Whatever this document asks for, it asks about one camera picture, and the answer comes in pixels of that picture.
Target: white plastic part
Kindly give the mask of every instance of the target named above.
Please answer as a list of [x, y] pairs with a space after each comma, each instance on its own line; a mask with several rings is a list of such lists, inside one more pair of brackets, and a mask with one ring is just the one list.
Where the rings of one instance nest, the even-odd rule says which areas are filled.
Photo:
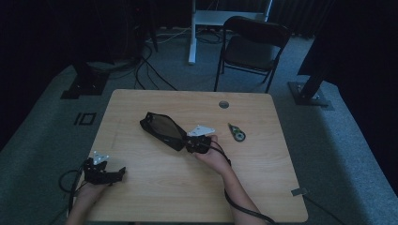
[[216, 130], [214, 128], [198, 125], [191, 132], [188, 132], [188, 136], [197, 137], [197, 136], [201, 136], [201, 135], [207, 135], [207, 134], [213, 133], [215, 131]]
[[93, 157], [94, 165], [98, 165], [101, 162], [106, 161], [108, 158], [109, 158], [108, 155], [102, 155], [97, 151], [94, 151], [94, 157]]

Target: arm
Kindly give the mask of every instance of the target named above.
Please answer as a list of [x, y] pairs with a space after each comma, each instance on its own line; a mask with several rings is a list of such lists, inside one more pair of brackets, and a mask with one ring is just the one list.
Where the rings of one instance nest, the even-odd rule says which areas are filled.
[[[215, 144], [218, 140], [217, 136], [212, 136], [212, 147], [219, 148]], [[222, 154], [218, 153], [213, 149], [209, 149], [206, 154], [193, 153], [196, 158], [205, 162], [207, 166], [213, 169], [215, 172], [222, 176], [224, 187], [228, 193], [231, 200], [244, 207], [246, 209], [252, 210], [254, 212], [260, 213], [258, 208], [255, 206], [249, 195], [246, 193], [243, 186], [240, 184], [237, 175], [235, 174], [232, 167], [228, 164]], [[236, 208], [231, 206], [232, 216], [234, 218], [235, 224], [252, 224], [252, 225], [264, 225], [267, 224], [263, 219], [248, 215], [246, 213], [240, 212]]]
[[67, 218], [66, 225], [84, 224], [85, 218], [108, 185], [85, 184], [80, 190]]

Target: black pouch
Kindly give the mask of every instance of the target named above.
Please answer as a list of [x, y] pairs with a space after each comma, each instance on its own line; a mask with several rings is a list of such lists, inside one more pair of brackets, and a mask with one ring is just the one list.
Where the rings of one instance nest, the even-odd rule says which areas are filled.
[[140, 124], [143, 130], [177, 151], [185, 146], [187, 132], [167, 115], [148, 112]]

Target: dark background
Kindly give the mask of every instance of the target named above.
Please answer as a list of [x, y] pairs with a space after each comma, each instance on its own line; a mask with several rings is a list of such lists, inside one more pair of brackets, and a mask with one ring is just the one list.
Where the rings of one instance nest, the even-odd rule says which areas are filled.
[[[137, 54], [145, 30], [134, 27], [147, 22], [147, 17], [145, 9], [133, 2], [142, 1], [112, 1], [114, 5], [95, 0], [2, 1], [1, 149], [52, 78], [73, 60], [112, 63]], [[198, 8], [206, 8], [211, 1], [198, 2]], [[317, 76], [323, 67], [328, 68], [325, 80], [338, 86], [397, 192], [397, 4], [387, 0], [336, 0], [330, 7], [332, 1], [275, 2], [278, 4], [271, 11], [270, 21], [294, 29], [297, 35], [316, 35], [299, 74]], [[154, 3], [156, 27], [191, 25], [191, 1]], [[221, 1], [221, 7], [261, 11], [264, 4]], [[325, 19], [322, 15], [328, 11]]]

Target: black chair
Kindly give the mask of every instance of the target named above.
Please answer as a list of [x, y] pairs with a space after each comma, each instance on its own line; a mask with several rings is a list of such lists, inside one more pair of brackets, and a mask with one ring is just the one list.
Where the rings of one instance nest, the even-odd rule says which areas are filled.
[[[227, 30], [234, 33], [229, 41], [226, 40]], [[224, 73], [224, 68], [233, 68], [266, 76], [263, 83], [269, 77], [267, 93], [281, 53], [291, 34], [286, 27], [276, 23], [241, 16], [229, 18], [222, 28], [222, 50], [214, 91], [217, 91], [221, 69]]]

